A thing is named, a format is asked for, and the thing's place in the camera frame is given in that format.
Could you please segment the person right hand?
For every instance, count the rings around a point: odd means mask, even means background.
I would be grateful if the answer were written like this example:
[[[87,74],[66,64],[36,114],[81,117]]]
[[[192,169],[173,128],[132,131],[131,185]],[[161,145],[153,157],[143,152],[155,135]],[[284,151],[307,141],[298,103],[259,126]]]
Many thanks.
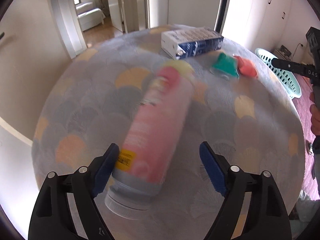
[[[311,131],[315,136],[320,136],[320,111],[315,105],[315,95],[313,92],[310,93],[309,99],[312,102],[312,105],[310,106]]]

